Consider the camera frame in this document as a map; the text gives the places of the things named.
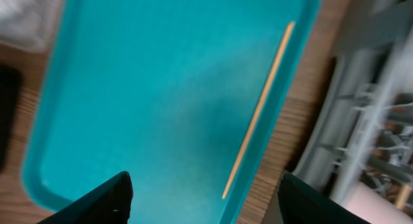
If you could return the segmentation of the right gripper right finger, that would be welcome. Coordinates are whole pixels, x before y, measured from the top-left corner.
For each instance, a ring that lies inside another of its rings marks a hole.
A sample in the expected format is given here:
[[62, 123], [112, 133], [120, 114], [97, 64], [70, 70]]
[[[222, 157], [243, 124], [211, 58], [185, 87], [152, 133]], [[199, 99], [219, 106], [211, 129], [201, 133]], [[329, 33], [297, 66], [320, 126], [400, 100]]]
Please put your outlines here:
[[369, 224], [289, 172], [281, 178], [277, 196], [284, 224]]

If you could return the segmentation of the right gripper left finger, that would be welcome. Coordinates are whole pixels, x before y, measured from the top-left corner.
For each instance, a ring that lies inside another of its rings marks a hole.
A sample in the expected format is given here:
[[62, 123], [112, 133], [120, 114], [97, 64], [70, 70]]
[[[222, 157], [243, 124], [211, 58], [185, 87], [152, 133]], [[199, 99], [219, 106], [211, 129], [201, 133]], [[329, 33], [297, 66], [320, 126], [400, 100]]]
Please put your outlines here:
[[38, 224], [127, 224], [132, 199], [130, 174], [122, 171]]

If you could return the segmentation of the small pink bowl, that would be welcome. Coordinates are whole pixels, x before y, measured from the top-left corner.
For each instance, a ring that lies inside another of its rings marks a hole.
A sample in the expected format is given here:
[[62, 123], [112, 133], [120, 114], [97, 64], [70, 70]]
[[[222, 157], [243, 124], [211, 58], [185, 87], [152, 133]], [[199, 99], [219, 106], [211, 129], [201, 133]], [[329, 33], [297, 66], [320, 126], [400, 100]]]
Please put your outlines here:
[[363, 183], [352, 189], [343, 207], [372, 224], [412, 224], [412, 218]]

